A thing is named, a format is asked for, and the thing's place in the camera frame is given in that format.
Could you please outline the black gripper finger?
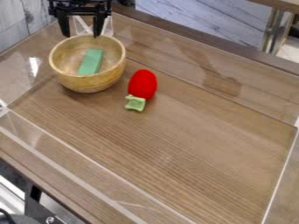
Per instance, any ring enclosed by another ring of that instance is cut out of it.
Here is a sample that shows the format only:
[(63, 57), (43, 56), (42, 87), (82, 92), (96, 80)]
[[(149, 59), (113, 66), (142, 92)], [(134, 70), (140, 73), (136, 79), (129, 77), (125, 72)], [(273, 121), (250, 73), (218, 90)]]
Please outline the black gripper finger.
[(105, 18), (106, 18), (106, 13), (104, 11), (97, 12), (94, 17), (93, 17), (93, 37), (94, 38), (101, 33)]
[(70, 27), (69, 27), (69, 19), (63, 12), (57, 12), (57, 21), (59, 25), (59, 31), (63, 37), (70, 36)]

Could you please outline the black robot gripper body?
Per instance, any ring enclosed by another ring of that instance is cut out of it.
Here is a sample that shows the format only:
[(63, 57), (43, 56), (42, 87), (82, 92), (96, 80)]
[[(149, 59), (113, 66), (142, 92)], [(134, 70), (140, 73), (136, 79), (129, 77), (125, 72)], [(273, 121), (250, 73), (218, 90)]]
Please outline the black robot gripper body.
[(112, 0), (47, 0), (47, 12), (57, 16), (61, 11), (66, 15), (89, 16), (100, 12), (110, 14)]

